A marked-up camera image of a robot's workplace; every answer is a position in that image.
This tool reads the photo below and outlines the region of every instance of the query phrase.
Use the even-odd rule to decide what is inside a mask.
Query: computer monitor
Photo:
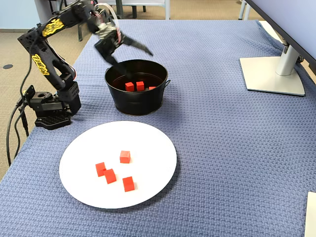
[[[305,95],[294,66],[316,67],[316,0],[246,0],[289,44],[280,57],[241,58],[248,90]]]

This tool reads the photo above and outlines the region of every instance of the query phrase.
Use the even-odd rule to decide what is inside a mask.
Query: bucket rim
[[[110,85],[110,84],[107,82],[106,74],[107,74],[107,72],[108,72],[109,69],[113,68],[113,66],[111,66],[111,67],[109,67],[109,68],[105,71],[105,74],[104,74],[104,80],[105,80],[106,84],[107,84],[108,86],[110,86],[111,88],[113,88],[113,89],[115,89],[115,90],[118,90],[118,91],[122,91],[122,92],[128,92],[128,93],[145,93],[145,92],[148,92],[148,91],[153,91],[153,90],[158,89],[159,87],[161,87],[161,86],[163,85],[163,83],[165,83],[165,82],[167,81],[168,76],[169,76],[169,75],[168,75],[168,70],[167,70],[163,65],[161,65],[160,63],[157,63],[157,62],[151,61],[151,60],[144,60],[144,59],[131,59],[131,60],[126,60],[126,61],[122,61],[122,62],[119,62],[119,63],[126,63],[126,62],[131,62],[131,61],[144,61],[144,62],[156,63],[156,64],[162,66],[163,69],[165,69],[165,71],[166,71],[166,73],[167,73],[166,78],[163,80],[163,82],[162,82],[160,85],[156,86],[154,89],[151,89],[151,90],[147,90],[147,91],[125,91],[125,90],[120,90],[120,89],[117,89],[117,88],[115,88],[114,86]]]

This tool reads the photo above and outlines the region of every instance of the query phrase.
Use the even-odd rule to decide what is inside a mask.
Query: robotic arm
[[[41,73],[56,88],[55,95],[49,92],[35,92],[31,85],[24,93],[23,104],[29,105],[37,115],[36,126],[53,130],[70,124],[70,116],[75,115],[81,107],[79,88],[74,68],[61,58],[49,45],[47,38],[79,23],[87,23],[88,29],[99,36],[95,44],[102,57],[112,64],[120,73],[129,76],[112,56],[123,43],[139,48],[153,55],[146,46],[119,33],[115,24],[106,20],[106,12],[94,9],[87,0],[77,0],[59,11],[46,24],[38,24],[18,38],[19,42],[30,53]]]

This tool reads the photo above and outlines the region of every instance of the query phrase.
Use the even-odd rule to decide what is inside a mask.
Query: white plate
[[[131,163],[119,161],[121,151],[130,151]],[[107,184],[95,165],[105,163],[117,181]],[[170,139],[148,124],[117,121],[94,127],[77,137],[65,150],[59,175],[75,199],[99,208],[137,205],[159,193],[170,181],[177,154]],[[133,177],[135,190],[125,192],[122,178]]]

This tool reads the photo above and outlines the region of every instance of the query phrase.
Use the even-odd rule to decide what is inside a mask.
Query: blue textured cloth
[[[82,108],[70,126],[35,128],[0,184],[0,235],[304,236],[307,193],[316,190],[316,87],[305,70],[296,66],[306,97],[246,89],[239,58],[282,50],[257,21],[120,23],[154,57],[122,46],[118,61],[149,59],[167,68],[163,106],[142,117],[116,110],[104,82],[109,65],[92,36],[75,63]],[[77,136],[116,120],[163,131],[178,164],[166,188],[145,203],[96,209],[63,188],[59,161]]]

